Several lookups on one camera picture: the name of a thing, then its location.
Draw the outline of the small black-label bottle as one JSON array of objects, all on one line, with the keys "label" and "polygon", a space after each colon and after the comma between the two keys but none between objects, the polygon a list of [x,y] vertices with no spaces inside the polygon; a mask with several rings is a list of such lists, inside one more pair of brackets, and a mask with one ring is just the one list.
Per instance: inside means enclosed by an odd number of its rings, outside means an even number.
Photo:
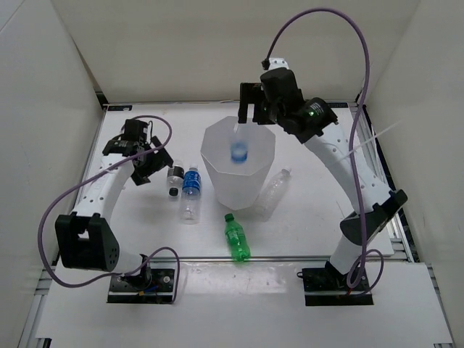
[{"label": "small black-label bottle", "polygon": [[167,193],[171,199],[177,199],[182,191],[184,169],[182,165],[173,165],[167,172]]}]

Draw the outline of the crushed blue-label water bottle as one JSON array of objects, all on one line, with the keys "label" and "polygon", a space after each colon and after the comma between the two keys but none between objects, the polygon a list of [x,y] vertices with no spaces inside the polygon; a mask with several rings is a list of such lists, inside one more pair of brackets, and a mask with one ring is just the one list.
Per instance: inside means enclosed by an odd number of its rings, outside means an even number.
[{"label": "crushed blue-label water bottle", "polygon": [[233,127],[230,140],[231,161],[236,164],[246,162],[248,151],[249,132],[246,128],[246,124],[237,123]]}]

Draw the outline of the blue-label clear bottle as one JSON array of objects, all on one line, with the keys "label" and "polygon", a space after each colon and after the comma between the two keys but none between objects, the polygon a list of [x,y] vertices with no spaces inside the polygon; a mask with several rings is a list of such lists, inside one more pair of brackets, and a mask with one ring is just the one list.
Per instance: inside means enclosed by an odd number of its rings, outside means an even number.
[{"label": "blue-label clear bottle", "polygon": [[184,223],[195,224],[200,216],[202,179],[198,165],[192,164],[183,179],[180,218]]}]

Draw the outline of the clear unlabelled plastic bottle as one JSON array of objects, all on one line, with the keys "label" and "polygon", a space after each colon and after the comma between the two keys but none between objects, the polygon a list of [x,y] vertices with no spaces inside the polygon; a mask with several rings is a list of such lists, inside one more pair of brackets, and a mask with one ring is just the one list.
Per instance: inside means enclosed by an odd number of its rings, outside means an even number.
[{"label": "clear unlabelled plastic bottle", "polygon": [[259,219],[266,221],[271,217],[286,193],[290,179],[291,168],[284,167],[268,181],[254,203],[254,212]]}]

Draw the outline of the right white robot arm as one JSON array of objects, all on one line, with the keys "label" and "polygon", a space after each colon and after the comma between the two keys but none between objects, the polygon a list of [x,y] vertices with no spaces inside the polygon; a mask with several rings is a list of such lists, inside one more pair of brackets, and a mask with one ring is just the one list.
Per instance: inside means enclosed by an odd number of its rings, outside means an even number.
[{"label": "right white robot arm", "polygon": [[392,190],[369,168],[365,158],[349,149],[349,139],[328,102],[305,99],[292,70],[268,70],[258,83],[241,83],[239,122],[276,124],[297,138],[328,169],[350,200],[353,213],[342,220],[342,237],[326,263],[326,283],[341,290],[352,280],[355,260],[407,201],[403,190]]}]

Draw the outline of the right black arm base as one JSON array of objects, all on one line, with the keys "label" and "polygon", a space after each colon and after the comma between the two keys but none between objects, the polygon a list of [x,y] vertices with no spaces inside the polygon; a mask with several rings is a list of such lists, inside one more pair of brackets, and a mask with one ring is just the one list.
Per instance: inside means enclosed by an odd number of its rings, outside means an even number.
[{"label": "right black arm base", "polygon": [[302,280],[307,307],[374,305],[365,270],[354,290],[349,289],[346,280],[333,277],[325,268],[302,268],[297,277]]}]

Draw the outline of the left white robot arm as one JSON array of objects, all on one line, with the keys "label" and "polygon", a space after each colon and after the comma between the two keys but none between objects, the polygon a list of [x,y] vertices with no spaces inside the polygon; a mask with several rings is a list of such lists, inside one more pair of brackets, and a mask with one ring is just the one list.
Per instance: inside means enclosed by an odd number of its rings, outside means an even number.
[{"label": "left white robot arm", "polygon": [[82,199],[54,225],[65,268],[99,271],[103,278],[121,278],[136,290],[152,282],[150,258],[123,251],[110,227],[126,182],[148,184],[151,175],[166,167],[169,176],[180,175],[177,187],[183,195],[192,197],[201,187],[199,168],[178,165],[166,150],[168,142],[152,135],[149,120],[150,116],[139,115],[123,123],[104,147],[98,173],[83,182],[87,189]]}]

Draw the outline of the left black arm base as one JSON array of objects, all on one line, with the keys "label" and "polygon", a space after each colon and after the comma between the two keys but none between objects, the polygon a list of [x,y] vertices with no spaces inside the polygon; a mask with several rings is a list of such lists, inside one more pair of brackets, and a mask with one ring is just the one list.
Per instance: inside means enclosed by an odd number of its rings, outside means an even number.
[{"label": "left black arm base", "polygon": [[176,285],[175,268],[156,268],[148,264],[137,275],[112,276],[107,303],[171,305],[175,300]]}]

